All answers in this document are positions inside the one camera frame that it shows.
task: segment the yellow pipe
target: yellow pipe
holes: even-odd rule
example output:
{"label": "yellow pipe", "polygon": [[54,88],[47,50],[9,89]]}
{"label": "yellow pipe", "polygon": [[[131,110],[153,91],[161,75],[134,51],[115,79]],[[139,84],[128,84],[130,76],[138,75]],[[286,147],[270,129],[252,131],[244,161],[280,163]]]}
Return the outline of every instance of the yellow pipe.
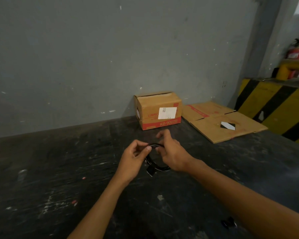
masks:
{"label": "yellow pipe", "polygon": [[277,80],[287,80],[290,72],[299,70],[299,60],[283,60],[279,67]]}

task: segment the hand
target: hand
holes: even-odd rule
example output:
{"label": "hand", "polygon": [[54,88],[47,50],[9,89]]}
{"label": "hand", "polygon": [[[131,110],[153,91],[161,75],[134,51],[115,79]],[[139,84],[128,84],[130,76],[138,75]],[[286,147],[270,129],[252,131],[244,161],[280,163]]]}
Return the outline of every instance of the hand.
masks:
{"label": "hand", "polygon": [[134,140],[122,154],[114,178],[128,185],[138,174],[145,157],[151,152],[148,143]]}
{"label": "hand", "polygon": [[186,166],[192,162],[193,158],[179,143],[179,141],[172,139],[171,133],[168,129],[160,131],[156,137],[164,137],[159,143],[163,144],[163,147],[157,147],[156,151],[160,153],[165,164],[171,169],[176,171],[186,171]]}

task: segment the dark table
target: dark table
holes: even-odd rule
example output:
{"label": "dark table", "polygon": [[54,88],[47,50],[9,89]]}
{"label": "dark table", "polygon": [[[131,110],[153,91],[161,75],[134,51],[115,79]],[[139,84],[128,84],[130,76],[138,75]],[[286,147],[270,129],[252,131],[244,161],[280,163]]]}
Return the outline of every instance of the dark table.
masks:
{"label": "dark table", "polygon": [[[298,144],[269,131],[212,144],[185,120],[167,128],[192,156],[299,213]],[[0,238],[66,238],[123,150],[134,139],[155,142],[159,130],[127,117],[0,138]],[[239,221],[225,229],[232,214],[187,174],[150,177],[146,168],[123,191],[105,238],[252,237]]]}

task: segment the red fire extinguisher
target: red fire extinguisher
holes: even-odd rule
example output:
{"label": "red fire extinguisher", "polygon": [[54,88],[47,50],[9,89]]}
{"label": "red fire extinguisher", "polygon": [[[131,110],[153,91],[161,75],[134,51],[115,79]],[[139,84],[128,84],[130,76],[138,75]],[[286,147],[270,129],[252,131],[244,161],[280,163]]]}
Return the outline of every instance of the red fire extinguisher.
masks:
{"label": "red fire extinguisher", "polygon": [[[291,44],[291,48],[288,50],[287,59],[299,60],[299,39],[295,39],[295,41]],[[289,74],[288,79],[293,78],[295,75],[295,71],[292,71]]]}

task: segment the cardboard box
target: cardboard box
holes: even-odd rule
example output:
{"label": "cardboard box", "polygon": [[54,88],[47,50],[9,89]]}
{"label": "cardboard box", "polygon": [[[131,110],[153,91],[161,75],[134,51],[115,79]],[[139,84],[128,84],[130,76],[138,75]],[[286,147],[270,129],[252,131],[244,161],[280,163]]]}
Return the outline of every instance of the cardboard box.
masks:
{"label": "cardboard box", "polygon": [[180,123],[182,100],[171,91],[134,96],[135,114],[143,130]]}
{"label": "cardboard box", "polygon": [[212,143],[268,129],[233,109],[211,101],[184,106],[182,116]]}

